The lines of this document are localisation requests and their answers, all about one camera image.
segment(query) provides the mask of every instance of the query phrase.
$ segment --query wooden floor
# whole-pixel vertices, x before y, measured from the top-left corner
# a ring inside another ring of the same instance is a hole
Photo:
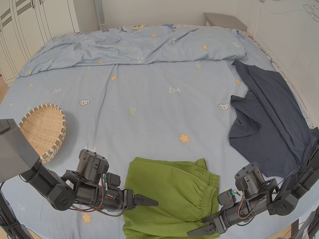
[[[3,78],[0,77],[0,103],[2,102],[3,98],[7,94],[8,90],[9,90],[8,85],[4,82]],[[288,226],[287,228],[283,229],[281,232],[277,233],[276,235],[274,235],[272,237],[269,237],[268,239],[277,239],[278,237],[283,237],[290,230],[290,228],[291,228],[291,226]],[[32,232],[31,232],[31,234],[34,237],[34,239],[42,239],[41,237],[35,235]],[[289,232],[285,238],[289,238],[290,236],[291,235]],[[8,239],[8,237],[6,236],[6,233],[2,229],[0,229],[0,239]]]

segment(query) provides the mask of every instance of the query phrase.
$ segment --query nightstand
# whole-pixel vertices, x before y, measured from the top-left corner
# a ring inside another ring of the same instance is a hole
[[[234,16],[208,12],[205,12],[204,15],[206,17],[206,26],[221,26],[247,31],[247,26]]]

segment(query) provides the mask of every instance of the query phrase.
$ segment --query bed sheet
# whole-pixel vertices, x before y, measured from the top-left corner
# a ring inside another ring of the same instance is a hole
[[[193,26],[179,26],[174,33],[187,29],[195,31]],[[230,31],[237,44],[245,48],[244,63],[274,70],[250,38],[240,31]],[[13,83],[0,105],[0,118],[19,122],[40,104],[60,106],[66,116],[66,138],[56,157],[45,164],[60,176],[66,169],[76,169],[78,154],[84,148],[108,159],[109,172],[121,176],[121,188],[129,162],[135,157],[167,161],[205,158],[209,171],[220,175],[219,191],[223,192],[235,189],[235,173],[248,164],[228,141],[236,112],[223,105],[230,102],[231,95],[244,97],[248,90],[232,62],[201,59],[85,64],[31,72]],[[189,141],[183,143],[182,135],[187,135]],[[43,239],[125,238],[122,217],[57,211],[19,177],[7,181],[3,192],[19,221]],[[318,194],[316,183],[289,216],[270,217],[264,212],[250,225],[233,226],[220,237],[267,238],[312,208]]]

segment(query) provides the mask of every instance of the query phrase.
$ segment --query green shorts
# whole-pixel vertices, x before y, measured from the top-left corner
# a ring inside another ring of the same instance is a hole
[[[205,218],[218,211],[219,176],[207,170],[205,159],[159,161],[135,158],[130,163],[125,188],[158,201],[158,207],[136,206],[125,211],[123,232],[127,239],[212,239],[189,237],[187,232],[202,227]]]

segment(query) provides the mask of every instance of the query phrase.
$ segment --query basket rim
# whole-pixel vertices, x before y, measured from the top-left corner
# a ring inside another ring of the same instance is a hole
[[[49,148],[48,151],[46,151],[44,154],[39,154],[41,160],[43,163],[49,162],[52,158],[54,158],[54,156],[57,154],[59,148],[61,147],[63,140],[65,138],[65,134],[66,134],[66,120],[65,120],[65,114],[62,111],[62,109],[54,104],[42,104],[40,106],[36,106],[33,109],[31,109],[30,111],[28,111],[28,113],[22,118],[22,120],[20,121],[18,127],[21,129],[22,125],[28,120],[28,118],[32,115],[35,114],[38,110],[40,109],[46,109],[46,108],[55,108],[57,109],[60,113],[61,113],[61,117],[62,117],[62,126],[59,132],[59,136],[58,138],[55,140],[54,144],[51,146],[51,148]]]

